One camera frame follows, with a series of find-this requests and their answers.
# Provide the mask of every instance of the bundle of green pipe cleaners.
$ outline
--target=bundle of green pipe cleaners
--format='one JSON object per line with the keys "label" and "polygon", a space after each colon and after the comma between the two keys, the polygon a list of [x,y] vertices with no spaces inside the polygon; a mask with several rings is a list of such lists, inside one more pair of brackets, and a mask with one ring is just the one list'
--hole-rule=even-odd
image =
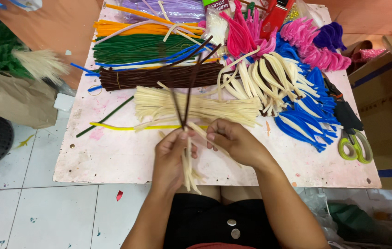
{"label": "bundle of green pipe cleaners", "polygon": [[[129,36],[115,36],[104,42],[97,44],[94,50],[94,59],[96,62],[106,64],[124,64],[139,62],[150,59],[162,58],[158,45],[166,47],[166,56],[173,55],[191,45],[183,36],[170,36],[166,42],[163,42],[163,35],[153,34],[133,34]],[[194,38],[196,41],[203,43],[203,39]]]}

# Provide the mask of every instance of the green scissors handle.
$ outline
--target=green scissors handle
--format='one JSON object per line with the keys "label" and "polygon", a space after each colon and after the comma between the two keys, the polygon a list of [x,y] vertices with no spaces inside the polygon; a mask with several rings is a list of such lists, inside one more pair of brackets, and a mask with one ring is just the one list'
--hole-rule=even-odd
{"label": "green scissors handle", "polygon": [[[361,163],[370,163],[373,159],[371,146],[366,139],[365,135],[358,130],[355,130],[355,135],[350,135],[346,132],[342,133],[342,139],[339,141],[339,154],[345,160],[356,160],[358,159]],[[362,143],[363,148],[360,146],[358,137]],[[349,154],[344,151],[344,146],[349,150]]]}

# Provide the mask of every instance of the table surface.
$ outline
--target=table surface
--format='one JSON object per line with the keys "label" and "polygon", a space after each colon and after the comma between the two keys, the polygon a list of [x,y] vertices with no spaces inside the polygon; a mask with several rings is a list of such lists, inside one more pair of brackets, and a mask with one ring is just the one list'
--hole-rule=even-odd
{"label": "table surface", "polygon": [[[326,7],[323,5],[311,5],[311,7],[322,15],[325,23],[331,22]],[[118,21],[117,11],[102,8],[99,18]],[[93,46],[92,42],[85,63],[88,69],[97,68],[94,65]],[[326,75],[343,93],[345,100],[349,102],[358,116],[346,72],[336,71],[326,73]],[[98,94],[98,90],[91,93],[98,94],[96,96],[88,93],[87,89],[99,84],[98,77],[82,74],[60,155],[56,162],[53,180],[81,183],[148,183],[151,181],[153,172],[154,146],[160,141],[158,130],[134,133],[134,131],[114,131],[95,127],[85,135],[76,138],[76,134],[88,128],[90,122],[103,119],[136,91],[135,89],[113,92],[103,90]],[[193,89],[193,92],[207,92],[214,87]],[[134,116],[134,107],[134,102],[129,102],[105,123],[117,127],[133,127],[139,124],[140,122]],[[337,151],[339,138],[333,144],[328,145],[325,151],[318,153],[312,145],[284,134],[271,116],[259,116],[256,120],[262,126],[247,127],[248,130],[271,152],[293,186],[381,187],[374,161],[363,164],[359,161],[346,161],[339,156]],[[164,133],[170,131],[170,129],[163,130]],[[241,169],[221,153],[208,150],[201,143],[198,147],[199,158],[193,161],[193,167],[201,172],[205,183],[197,182],[197,184],[258,185],[253,168]]]}

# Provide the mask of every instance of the hand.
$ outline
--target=hand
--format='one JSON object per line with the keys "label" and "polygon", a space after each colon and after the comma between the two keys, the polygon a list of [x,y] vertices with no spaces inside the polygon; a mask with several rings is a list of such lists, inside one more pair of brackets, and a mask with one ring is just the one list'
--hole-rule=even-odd
{"label": "hand", "polygon": [[[175,194],[183,182],[181,155],[187,147],[188,137],[195,136],[193,130],[184,132],[181,128],[172,131],[155,147],[152,192]],[[192,157],[197,158],[197,147],[192,146]]]}
{"label": "hand", "polygon": [[[206,130],[206,138],[224,148],[238,163],[259,169],[274,160],[270,152],[241,124],[216,119]],[[209,149],[217,149],[207,142]]]}

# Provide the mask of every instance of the person's right hand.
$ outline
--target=person's right hand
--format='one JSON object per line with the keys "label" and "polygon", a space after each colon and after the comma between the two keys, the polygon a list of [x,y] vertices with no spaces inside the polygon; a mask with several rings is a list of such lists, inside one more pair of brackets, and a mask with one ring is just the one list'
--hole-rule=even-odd
{"label": "person's right hand", "polygon": [[[241,124],[216,119],[206,130],[208,141],[225,149],[238,163],[255,169],[265,167],[274,160],[270,152]],[[217,149],[207,142],[209,149]]]}

